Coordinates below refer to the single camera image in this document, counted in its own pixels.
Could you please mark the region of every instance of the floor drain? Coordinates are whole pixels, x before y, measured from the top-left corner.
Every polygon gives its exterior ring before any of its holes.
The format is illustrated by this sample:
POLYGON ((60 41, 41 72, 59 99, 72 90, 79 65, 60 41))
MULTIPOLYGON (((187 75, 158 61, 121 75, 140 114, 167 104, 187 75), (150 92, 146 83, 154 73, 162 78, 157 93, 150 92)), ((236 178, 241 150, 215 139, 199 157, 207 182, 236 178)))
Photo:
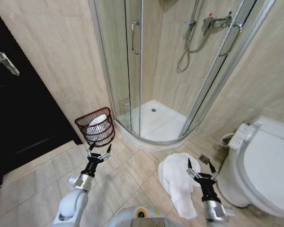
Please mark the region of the floor drain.
POLYGON ((204 164, 206 164, 206 165, 209 163, 209 158, 206 157, 205 155, 201 155, 201 156, 199 157, 199 160, 200 160, 201 162, 203 162, 204 164))

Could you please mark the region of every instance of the wall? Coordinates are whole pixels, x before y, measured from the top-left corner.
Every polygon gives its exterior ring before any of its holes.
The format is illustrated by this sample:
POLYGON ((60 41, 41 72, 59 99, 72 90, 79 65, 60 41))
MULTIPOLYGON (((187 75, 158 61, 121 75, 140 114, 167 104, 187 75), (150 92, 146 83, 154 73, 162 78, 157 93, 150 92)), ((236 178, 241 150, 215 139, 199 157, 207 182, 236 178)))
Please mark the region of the wall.
POLYGON ((74 120, 109 106, 88 0, 0 0, 0 16, 83 139, 74 120))
MULTIPOLYGON (((232 11, 234 16, 240 2, 240 0, 204 1, 191 50, 196 49, 204 38, 201 27, 203 19, 209 13, 212 12, 215 17, 225 17, 232 11)), ((183 115, 188 115, 227 29, 215 29, 204 48, 197 53, 190 54, 190 64, 187 70, 178 72, 177 63, 184 51, 185 34, 188 28, 185 22, 191 18, 195 1, 165 0, 164 3, 165 12, 154 99, 183 115)), ((186 65, 186 60, 187 57, 181 64, 182 68, 186 65)))
POLYGON ((165 0, 144 0, 142 104, 154 98, 164 10, 165 0))
POLYGON ((260 114, 284 122, 284 1, 275 1, 198 130, 218 141, 260 114))

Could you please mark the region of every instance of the white towel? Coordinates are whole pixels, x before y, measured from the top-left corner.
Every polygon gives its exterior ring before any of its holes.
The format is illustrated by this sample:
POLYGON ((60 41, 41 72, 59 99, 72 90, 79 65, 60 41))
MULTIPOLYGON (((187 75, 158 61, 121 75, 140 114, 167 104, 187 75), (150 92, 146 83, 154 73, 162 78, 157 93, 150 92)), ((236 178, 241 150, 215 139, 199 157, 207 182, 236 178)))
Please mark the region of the white towel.
POLYGON ((192 167, 199 173, 200 164, 198 161, 187 153, 181 153, 167 156, 159 164, 158 176, 161 185, 170 195, 178 215, 182 218, 192 219, 197 216, 197 213, 191 200, 191 193, 193 186, 200 187, 200 184, 186 172, 188 158, 190 158, 192 167))
MULTIPOLYGON (((99 124, 101 122, 103 122, 104 120, 106 120, 107 116, 105 114, 100 115, 99 117, 95 118, 90 124, 89 126, 93 126, 95 124, 99 124)), ((97 125, 96 127, 92 127, 92 128, 87 128, 87 134, 95 134, 95 133, 101 133, 104 132, 106 129, 108 129, 110 127, 110 123, 107 122, 105 124, 100 124, 97 125)), ((112 132, 112 128, 110 128, 109 130, 107 130, 107 135, 110 134, 112 132)), ((104 135, 95 135, 95 136, 89 136, 87 135, 87 138, 91 141, 98 141, 98 140, 102 140, 104 139, 104 135)))

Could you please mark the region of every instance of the beige tile floor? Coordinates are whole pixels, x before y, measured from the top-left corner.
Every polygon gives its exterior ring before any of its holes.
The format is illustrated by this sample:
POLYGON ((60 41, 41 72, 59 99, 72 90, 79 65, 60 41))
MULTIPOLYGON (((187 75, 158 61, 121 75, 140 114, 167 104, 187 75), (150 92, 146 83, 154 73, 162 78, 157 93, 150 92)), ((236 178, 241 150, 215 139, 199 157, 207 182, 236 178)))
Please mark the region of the beige tile floor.
MULTIPOLYGON (((37 168, 23 174, 21 169, 16 179, 0 189, 0 227, 50 227, 58 211, 60 199, 73 188, 68 185, 70 175, 79 175, 86 165, 87 144, 74 146, 37 168)), ((94 152, 103 153, 104 148, 94 152)), ((174 152, 187 152, 196 159, 200 154, 208 156, 219 168, 227 155, 218 144, 199 132, 195 132, 185 144, 174 152)), ((169 195, 159 183, 157 167, 168 154, 153 154, 130 144, 118 132, 112 142, 112 156, 97 168, 89 202, 84 210, 81 227, 106 226, 119 210, 148 205, 176 219, 185 226, 204 227, 202 192, 195 188, 192 193, 198 217, 193 220, 180 218, 169 195)), ((202 171, 208 167, 201 164, 202 171)), ((231 206, 220 196, 224 205, 231 206)), ((237 217, 232 218, 230 227, 284 227, 284 219, 261 212, 254 206, 247 209, 233 207, 237 217)))

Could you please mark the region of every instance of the wicker basket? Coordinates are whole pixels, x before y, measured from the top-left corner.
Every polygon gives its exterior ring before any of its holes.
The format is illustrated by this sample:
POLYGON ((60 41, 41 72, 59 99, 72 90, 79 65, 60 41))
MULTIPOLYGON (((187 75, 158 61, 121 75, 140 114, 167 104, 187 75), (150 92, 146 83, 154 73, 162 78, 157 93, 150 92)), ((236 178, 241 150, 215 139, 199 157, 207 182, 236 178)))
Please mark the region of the wicker basket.
POLYGON ((95 147, 103 147, 109 144, 115 137, 113 119, 108 107, 101 108, 82 116, 76 119, 75 123, 89 145, 96 142, 95 147), (104 121, 92 126, 89 125, 95 118, 102 114, 106 115, 104 121))

